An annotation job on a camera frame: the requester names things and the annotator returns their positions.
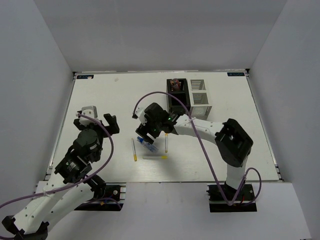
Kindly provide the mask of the blue capped spray bottle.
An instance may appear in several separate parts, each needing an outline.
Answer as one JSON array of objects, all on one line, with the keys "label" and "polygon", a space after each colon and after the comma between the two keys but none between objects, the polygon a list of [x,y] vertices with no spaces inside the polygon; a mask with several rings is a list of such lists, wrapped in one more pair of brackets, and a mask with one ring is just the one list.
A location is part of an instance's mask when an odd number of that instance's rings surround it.
[{"label": "blue capped spray bottle", "polygon": [[142,137],[138,136],[137,141],[147,150],[149,150],[151,153],[157,153],[158,152],[158,148],[155,147],[153,144],[150,144],[148,142],[146,142]]}]

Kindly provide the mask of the yellow capped marker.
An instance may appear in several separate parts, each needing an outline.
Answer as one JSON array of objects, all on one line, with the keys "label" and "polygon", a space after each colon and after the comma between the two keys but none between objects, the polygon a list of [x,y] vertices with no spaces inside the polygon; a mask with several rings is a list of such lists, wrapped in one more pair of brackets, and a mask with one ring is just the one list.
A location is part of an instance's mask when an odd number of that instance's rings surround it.
[{"label": "yellow capped marker", "polygon": [[137,162],[137,153],[136,153],[136,148],[135,148],[135,141],[133,138],[131,138],[131,147],[132,147],[132,153],[133,153],[133,159],[135,162]]}]

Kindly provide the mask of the clear tube of markers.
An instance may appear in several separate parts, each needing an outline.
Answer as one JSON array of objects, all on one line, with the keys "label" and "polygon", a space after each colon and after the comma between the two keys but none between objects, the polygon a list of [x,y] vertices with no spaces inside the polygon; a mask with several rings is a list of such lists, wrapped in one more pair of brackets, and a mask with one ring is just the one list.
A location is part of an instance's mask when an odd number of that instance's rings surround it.
[{"label": "clear tube of markers", "polygon": [[172,91],[180,91],[181,86],[180,86],[180,81],[178,78],[173,78],[170,80],[170,87]]}]

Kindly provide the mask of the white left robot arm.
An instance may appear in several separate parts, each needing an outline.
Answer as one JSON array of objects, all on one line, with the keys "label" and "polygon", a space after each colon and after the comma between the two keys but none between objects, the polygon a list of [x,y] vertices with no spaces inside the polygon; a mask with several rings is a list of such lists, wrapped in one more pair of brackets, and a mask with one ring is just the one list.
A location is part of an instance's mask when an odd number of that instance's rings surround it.
[{"label": "white left robot arm", "polygon": [[86,115],[80,111],[73,121],[80,132],[54,168],[42,192],[1,205],[5,207],[17,201],[31,200],[20,212],[2,220],[13,240],[44,240],[54,221],[61,220],[87,200],[99,201],[108,197],[107,184],[97,175],[99,170],[91,173],[92,164],[101,159],[104,139],[111,139],[120,128],[116,116],[106,113],[103,117],[107,126],[95,114]]}]

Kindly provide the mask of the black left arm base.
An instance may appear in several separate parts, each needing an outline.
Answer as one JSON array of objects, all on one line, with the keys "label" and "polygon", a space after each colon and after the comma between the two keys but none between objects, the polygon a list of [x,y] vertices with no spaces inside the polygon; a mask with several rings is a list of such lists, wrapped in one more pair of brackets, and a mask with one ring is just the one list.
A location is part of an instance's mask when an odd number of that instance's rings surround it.
[{"label": "black left arm base", "polygon": [[105,192],[102,198],[87,200],[74,210],[89,212],[120,212],[124,205],[125,197],[126,183],[108,183],[105,186]]}]

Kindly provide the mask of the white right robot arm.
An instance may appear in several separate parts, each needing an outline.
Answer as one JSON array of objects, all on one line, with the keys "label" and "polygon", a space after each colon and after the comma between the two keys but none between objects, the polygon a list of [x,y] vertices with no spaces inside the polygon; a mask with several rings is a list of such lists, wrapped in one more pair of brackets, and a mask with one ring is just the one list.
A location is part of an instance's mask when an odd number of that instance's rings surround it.
[{"label": "white right robot arm", "polygon": [[147,108],[137,107],[132,117],[140,121],[135,132],[150,144],[161,132],[200,137],[215,144],[227,164],[226,195],[233,200],[243,195],[242,180],[254,142],[235,119],[229,118],[226,122],[190,120],[185,111],[169,113],[155,102]]}]

